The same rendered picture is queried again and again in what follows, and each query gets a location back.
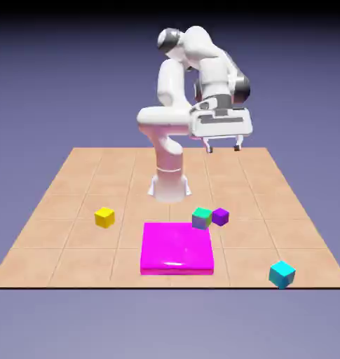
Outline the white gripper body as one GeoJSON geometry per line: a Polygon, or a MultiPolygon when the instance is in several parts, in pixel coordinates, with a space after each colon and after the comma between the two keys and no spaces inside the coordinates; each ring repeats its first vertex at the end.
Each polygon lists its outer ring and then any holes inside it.
{"type": "Polygon", "coordinates": [[[198,110],[190,117],[190,131],[194,137],[248,136],[253,131],[250,112],[246,108],[198,110]]]}

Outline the small purple cube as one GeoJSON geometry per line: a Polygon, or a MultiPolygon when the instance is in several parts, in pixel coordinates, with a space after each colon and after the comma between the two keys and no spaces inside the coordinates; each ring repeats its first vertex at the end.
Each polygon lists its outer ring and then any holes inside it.
{"type": "Polygon", "coordinates": [[[229,221],[229,211],[217,208],[212,212],[212,223],[217,226],[224,226],[229,221]]]}

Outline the small green cube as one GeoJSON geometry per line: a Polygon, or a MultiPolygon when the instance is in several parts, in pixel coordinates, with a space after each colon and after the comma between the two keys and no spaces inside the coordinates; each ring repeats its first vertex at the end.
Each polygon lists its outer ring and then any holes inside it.
{"type": "Polygon", "coordinates": [[[196,208],[192,213],[192,227],[206,230],[212,223],[212,211],[206,208],[196,208]]]}

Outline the small yellow cube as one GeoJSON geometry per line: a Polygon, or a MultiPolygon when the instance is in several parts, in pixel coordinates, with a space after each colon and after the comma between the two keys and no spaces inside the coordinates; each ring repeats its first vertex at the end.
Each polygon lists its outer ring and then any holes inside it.
{"type": "Polygon", "coordinates": [[[115,212],[110,208],[100,208],[95,212],[95,224],[102,228],[109,228],[115,222],[115,212]]]}

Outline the small cyan cube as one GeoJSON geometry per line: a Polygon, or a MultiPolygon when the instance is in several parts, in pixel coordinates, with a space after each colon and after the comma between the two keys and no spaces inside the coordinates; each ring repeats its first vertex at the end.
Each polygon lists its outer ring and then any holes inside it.
{"type": "Polygon", "coordinates": [[[290,285],[296,273],[296,269],[284,261],[279,261],[270,267],[268,279],[279,289],[290,285]]]}

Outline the large magenta box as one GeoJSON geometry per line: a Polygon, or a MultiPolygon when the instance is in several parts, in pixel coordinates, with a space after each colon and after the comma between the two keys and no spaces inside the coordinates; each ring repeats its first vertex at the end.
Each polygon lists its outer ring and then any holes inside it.
{"type": "Polygon", "coordinates": [[[142,275],[212,275],[209,229],[190,222],[146,222],[140,257],[142,275]]]}

